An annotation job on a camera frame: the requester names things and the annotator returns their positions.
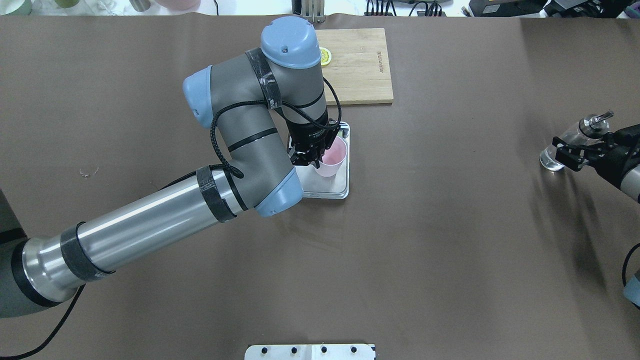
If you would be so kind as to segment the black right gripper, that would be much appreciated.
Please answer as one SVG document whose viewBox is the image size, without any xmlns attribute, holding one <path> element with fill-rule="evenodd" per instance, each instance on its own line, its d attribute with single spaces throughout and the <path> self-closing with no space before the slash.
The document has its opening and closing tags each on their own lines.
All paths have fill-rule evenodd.
<svg viewBox="0 0 640 360">
<path fill-rule="evenodd" d="M 633 125 L 602 137 L 554 136 L 555 160 L 574 172 L 592 167 L 615 188 L 639 165 L 640 126 Z"/>
</svg>

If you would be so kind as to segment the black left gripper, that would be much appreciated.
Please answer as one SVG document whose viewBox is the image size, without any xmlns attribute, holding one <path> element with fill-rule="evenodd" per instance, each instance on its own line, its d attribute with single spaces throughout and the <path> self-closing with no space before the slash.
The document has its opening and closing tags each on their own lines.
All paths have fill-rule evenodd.
<svg viewBox="0 0 640 360">
<path fill-rule="evenodd" d="M 289 122 L 290 136 L 290 161 L 293 166 L 313 166 L 315 170 L 320 168 L 327 149 L 333 144 L 337 136 L 336 128 L 327 129 L 336 125 L 336 121 L 329 117 L 327 112 L 315 119 L 318 127 L 310 121 L 306 123 Z"/>
</svg>

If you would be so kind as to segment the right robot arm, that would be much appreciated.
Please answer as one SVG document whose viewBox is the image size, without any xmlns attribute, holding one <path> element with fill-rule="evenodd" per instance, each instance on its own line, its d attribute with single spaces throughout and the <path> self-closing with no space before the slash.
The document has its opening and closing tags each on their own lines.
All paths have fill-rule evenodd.
<svg viewBox="0 0 640 360">
<path fill-rule="evenodd" d="M 640 202 L 640 126 L 606 132 L 592 145 L 574 145 L 555 136 L 556 161 L 574 172 L 583 167 L 596 173 L 636 203 Z"/>
</svg>

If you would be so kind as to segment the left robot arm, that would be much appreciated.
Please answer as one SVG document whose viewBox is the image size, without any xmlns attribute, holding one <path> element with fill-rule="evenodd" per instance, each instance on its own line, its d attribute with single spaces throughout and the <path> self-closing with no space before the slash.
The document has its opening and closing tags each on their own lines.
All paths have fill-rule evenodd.
<svg viewBox="0 0 640 360">
<path fill-rule="evenodd" d="M 338 135 L 329 117 L 315 27 L 284 16 L 260 47 L 186 77 L 183 93 L 210 132 L 219 164 L 50 238 L 29 238 L 1 201 L 1 317 L 60 305 L 80 287 L 251 208 L 262 217 L 299 203 L 296 166 L 318 167 Z"/>
</svg>

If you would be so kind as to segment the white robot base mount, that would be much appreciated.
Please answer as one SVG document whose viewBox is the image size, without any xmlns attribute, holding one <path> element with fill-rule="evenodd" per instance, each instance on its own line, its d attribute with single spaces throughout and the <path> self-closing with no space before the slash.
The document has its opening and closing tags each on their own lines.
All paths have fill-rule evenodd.
<svg viewBox="0 0 640 360">
<path fill-rule="evenodd" d="M 376 360 L 374 344 L 315 343 L 257 344 L 249 346 L 245 360 Z"/>
</svg>

